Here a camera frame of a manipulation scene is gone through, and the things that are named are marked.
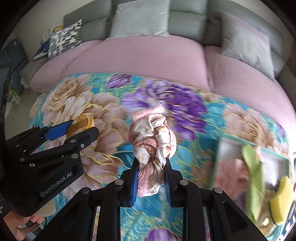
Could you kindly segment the person's left hand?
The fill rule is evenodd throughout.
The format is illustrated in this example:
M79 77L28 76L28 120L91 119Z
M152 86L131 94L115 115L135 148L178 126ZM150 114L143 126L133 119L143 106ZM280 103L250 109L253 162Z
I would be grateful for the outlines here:
M11 210L4 217L4 222L6 223L7 227L9 228L16 240L24 240L25 233L21 231L23 225L25 225L28 221L40 225L46 217L54 214L55 212L56 208L54 202L51 200L40 210L38 210L34 215L28 217L22 217L19 214L17 214L14 210Z

